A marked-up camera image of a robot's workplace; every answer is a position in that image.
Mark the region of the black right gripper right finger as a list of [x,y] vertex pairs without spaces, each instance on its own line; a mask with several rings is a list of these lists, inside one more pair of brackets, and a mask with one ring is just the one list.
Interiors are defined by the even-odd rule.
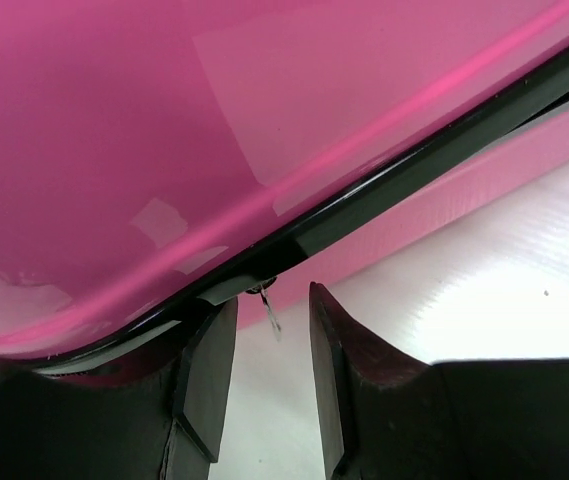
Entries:
[[569,358],[423,363],[309,289],[330,479],[569,479]]

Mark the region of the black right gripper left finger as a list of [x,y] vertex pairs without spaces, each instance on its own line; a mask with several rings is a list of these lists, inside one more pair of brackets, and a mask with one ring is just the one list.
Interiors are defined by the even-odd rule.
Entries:
[[0,360],[0,479],[205,479],[220,454],[238,303],[89,371]]

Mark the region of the pink hard-shell suitcase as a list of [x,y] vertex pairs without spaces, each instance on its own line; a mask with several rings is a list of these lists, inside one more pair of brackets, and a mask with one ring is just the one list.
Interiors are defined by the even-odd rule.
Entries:
[[106,338],[569,45],[569,1],[0,1],[0,358]]

